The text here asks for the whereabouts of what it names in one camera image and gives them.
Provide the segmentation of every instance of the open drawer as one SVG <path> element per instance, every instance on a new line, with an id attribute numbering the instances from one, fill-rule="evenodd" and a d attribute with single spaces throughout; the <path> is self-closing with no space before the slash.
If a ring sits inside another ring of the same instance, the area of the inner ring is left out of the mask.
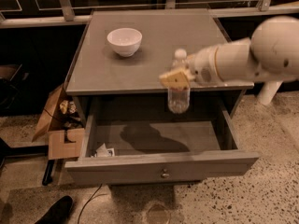
<path id="1" fill-rule="evenodd" d="M 113 157 L 92 157 L 103 144 Z M 220 96 L 192 93 L 182 115 L 164 93 L 95 96 L 80 157 L 65 168 L 80 185 L 199 181 L 243 175 L 258 159 L 239 150 Z"/>

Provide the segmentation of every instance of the clear bottle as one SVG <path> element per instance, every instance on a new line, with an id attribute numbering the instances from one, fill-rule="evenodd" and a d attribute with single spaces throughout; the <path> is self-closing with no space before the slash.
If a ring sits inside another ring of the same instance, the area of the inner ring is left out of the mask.
<path id="1" fill-rule="evenodd" d="M 174 114 L 182 114 L 189 108 L 190 88 L 169 88 L 168 108 Z"/>

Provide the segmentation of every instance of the foot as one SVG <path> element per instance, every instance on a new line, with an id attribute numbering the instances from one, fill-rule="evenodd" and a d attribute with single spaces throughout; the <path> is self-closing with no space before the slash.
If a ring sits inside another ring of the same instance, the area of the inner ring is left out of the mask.
<path id="1" fill-rule="evenodd" d="M 36 224 L 63 224 L 67 221 L 73 200 L 70 196 L 64 196 L 58 200 L 49 211 L 39 219 Z"/>

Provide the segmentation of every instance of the white bowl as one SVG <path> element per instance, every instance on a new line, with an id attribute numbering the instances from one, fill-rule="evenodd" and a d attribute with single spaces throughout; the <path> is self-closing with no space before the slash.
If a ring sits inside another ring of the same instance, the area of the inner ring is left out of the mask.
<path id="1" fill-rule="evenodd" d="M 120 56 L 130 57 L 139 49 L 142 34 L 133 28 L 120 28 L 109 33 L 107 40 Z"/>

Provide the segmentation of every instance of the concrete floor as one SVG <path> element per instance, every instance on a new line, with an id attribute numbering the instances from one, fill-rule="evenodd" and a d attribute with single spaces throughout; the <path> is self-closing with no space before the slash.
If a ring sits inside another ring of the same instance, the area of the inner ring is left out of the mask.
<path id="1" fill-rule="evenodd" d="M 184 185 L 103 186 L 80 223 L 299 223 L 299 92 L 279 93 L 268 107 L 247 95 L 233 118 L 242 149 L 261 158 L 244 176 Z M 28 146 L 38 116 L 0 118 L 0 136 Z M 97 187 L 78 187 L 56 163 L 41 180 L 47 157 L 7 159 L 0 173 L 1 223 L 34 223 L 60 197 L 75 205 L 68 223 Z"/>

